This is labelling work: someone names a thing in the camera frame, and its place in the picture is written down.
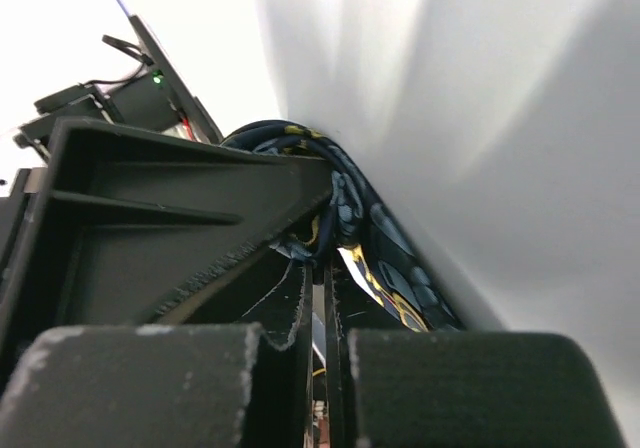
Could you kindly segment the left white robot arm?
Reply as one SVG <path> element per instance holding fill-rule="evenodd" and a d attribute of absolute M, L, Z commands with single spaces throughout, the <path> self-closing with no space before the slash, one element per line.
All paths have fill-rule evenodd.
<path fill-rule="evenodd" d="M 39 100 L 16 143 L 42 168 L 1 201 L 1 372 L 68 325 L 181 324 L 207 303 L 227 320 L 258 296 L 239 278 L 320 211 L 327 162 L 223 147 L 146 24 L 113 46 L 138 71 Z"/>

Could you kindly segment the navy floral patterned tie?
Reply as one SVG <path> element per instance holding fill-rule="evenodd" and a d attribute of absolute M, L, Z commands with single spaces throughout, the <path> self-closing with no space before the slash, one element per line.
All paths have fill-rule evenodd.
<path fill-rule="evenodd" d="M 225 138 L 227 148 L 255 154 L 310 156 L 329 163 L 331 195 L 307 226 L 290 231 L 272 248 L 296 261 L 319 264 L 338 249 L 351 258 L 373 299 L 416 332 L 462 331 L 409 237 L 347 153 L 323 134 L 285 120 L 248 124 Z"/>

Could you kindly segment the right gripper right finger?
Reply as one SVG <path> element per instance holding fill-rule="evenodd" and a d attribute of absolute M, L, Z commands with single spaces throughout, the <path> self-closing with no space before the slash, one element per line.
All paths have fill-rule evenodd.
<path fill-rule="evenodd" d="M 558 334 L 416 333 L 325 272 L 334 447 L 620 447 L 586 353 Z"/>

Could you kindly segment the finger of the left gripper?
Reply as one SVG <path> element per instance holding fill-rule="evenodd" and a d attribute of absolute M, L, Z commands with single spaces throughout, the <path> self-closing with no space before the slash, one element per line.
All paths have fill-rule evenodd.
<path fill-rule="evenodd" d="M 321 159 L 60 119 L 1 205 L 1 364 L 73 324 L 185 320 L 329 199 Z"/>

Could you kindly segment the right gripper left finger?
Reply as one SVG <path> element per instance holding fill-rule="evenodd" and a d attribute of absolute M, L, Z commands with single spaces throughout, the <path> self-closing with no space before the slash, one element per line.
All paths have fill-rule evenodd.
<path fill-rule="evenodd" d="M 309 447 L 312 272 L 223 325 L 71 326 L 24 352 L 5 447 Z"/>

